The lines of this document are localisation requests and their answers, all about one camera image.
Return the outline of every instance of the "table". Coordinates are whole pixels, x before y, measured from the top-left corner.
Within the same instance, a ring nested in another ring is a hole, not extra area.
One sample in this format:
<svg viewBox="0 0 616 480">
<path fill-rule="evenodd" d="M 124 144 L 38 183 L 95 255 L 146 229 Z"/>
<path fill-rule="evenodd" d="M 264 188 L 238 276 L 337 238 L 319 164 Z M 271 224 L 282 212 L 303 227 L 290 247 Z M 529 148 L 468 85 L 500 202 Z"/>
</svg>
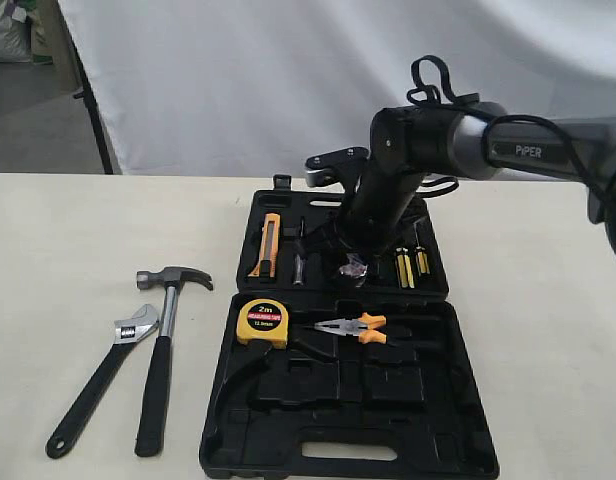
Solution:
<svg viewBox="0 0 616 480">
<path fill-rule="evenodd" d="M 0 175 L 0 479 L 200 478 L 197 450 L 252 194 L 270 179 Z M 502 479 L 616 479 L 616 259 L 583 187 L 464 182 L 429 202 Z M 141 304 L 136 270 L 184 287 L 165 448 L 133 454 L 154 337 L 74 450 L 44 445 Z"/>
</svg>

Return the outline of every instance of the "hammer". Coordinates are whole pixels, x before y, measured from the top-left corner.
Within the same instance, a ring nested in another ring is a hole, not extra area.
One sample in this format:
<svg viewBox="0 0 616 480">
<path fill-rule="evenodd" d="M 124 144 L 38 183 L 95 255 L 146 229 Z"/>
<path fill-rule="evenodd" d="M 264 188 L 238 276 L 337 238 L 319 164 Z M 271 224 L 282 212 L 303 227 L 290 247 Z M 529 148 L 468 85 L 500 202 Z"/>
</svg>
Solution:
<svg viewBox="0 0 616 480">
<path fill-rule="evenodd" d="M 208 290 L 213 289 L 210 275 L 194 268 L 165 267 L 158 273 L 137 272 L 139 290 L 148 290 L 155 285 L 161 285 L 166 289 L 164 308 L 159 321 L 159 336 L 152 352 L 144 387 L 141 419 L 135 444 L 135 454 L 139 457 L 152 457 L 163 448 L 170 392 L 172 330 L 179 292 L 186 282 L 201 283 Z"/>
</svg>

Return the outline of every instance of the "yellow tape measure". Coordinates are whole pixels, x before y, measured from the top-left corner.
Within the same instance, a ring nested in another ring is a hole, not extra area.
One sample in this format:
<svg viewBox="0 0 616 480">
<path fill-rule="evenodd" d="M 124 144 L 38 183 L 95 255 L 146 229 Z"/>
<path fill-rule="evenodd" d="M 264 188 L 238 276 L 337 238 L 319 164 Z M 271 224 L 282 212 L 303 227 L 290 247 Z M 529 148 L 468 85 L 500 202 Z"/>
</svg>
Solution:
<svg viewBox="0 0 616 480">
<path fill-rule="evenodd" d="M 288 343 L 288 310 L 276 300 L 258 298 L 241 307 L 237 319 L 237 341 L 268 340 L 275 348 Z"/>
</svg>

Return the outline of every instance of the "black plastic case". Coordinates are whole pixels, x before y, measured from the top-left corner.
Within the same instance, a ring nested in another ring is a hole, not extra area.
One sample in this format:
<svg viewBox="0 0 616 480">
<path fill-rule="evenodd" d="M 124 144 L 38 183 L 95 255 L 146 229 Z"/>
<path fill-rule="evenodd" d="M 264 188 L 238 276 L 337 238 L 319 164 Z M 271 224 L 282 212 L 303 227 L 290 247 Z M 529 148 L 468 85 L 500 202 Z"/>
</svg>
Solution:
<svg viewBox="0 0 616 480">
<path fill-rule="evenodd" d="M 457 317 L 444 302 L 446 276 L 432 223 L 420 223 L 431 275 L 415 290 L 397 285 L 392 252 L 358 289 L 341 291 L 321 275 L 319 255 L 306 261 L 305 284 L 292 284 L 292 242 L 303 217 L 311 230 L 336 212 L 341 195 L 258 191 L 251 207 L 237 285 L 212 388 L 199 461 L 209 477 L 281 479 L 289 475 L 363 478 L 474 478 L 499 474 Z M 330 202 L 331 206 L 315 206 Z M 256 264 L 266 213 L 281 215 L 277 276 L 249 278 Z M 409 207 L 427 216 L 423 200 Z M 397 245 L 412 245 L 405 230 Z M 239 310 L 272 298 L 289 311 L 288 346 L 236 340 Z M 321 320 L 386 315 L 381 329 L 397 347 L 362 345 L 310 326 Z M 391 461 L 315 458 L 305 442 L 379 445 Z"/>
</svg>

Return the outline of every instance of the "white curtain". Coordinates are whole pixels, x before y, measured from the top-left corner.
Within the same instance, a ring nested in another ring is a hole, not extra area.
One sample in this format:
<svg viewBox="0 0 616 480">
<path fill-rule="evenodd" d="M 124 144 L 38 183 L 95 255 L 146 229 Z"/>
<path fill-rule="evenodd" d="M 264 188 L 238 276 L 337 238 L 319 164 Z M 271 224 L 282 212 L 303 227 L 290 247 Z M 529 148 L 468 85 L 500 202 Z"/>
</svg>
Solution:
<svg viewBox="0 0 616 480">
<path fill-rule="evenodd" d="M 616 115 L 616 1 L 60 0 L 125 173 L 301 175 L 432 53 L 509 112 Z"/>
</svg>

